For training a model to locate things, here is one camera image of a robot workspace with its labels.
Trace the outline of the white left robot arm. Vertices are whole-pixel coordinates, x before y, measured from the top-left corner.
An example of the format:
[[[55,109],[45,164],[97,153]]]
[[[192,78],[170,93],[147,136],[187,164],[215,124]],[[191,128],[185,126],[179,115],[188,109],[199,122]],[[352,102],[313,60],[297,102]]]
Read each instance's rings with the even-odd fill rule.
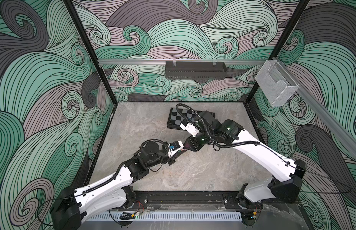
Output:
[[[76,189],[66,187],[50,208],[54,229],[77,230],[97,214],[112,208],[133,206],[136,194],[132,184],[145,177],[156,165],[172,165],[182,153],[182,141],[168,144],[161,140],[147,140],[111,175],[88,186]]]

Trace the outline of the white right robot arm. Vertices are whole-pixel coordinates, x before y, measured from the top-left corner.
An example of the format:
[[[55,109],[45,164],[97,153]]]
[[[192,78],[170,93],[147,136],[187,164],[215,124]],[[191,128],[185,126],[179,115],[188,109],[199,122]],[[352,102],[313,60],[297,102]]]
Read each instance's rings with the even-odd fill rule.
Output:
[[[294,203],[301,191],[306,163],[291,160],[257,140],[240,124],[227,119],[220,123],[208,111],[193,119],[182,119],[180,128],[191,136],[186,139],[184,149],[199,151],[204,145],[215,145],[220,149],[234,148],[271,173],[271,178],[244,184],[238,194],[241,201],[256,203],[277,198],[285,203]]]

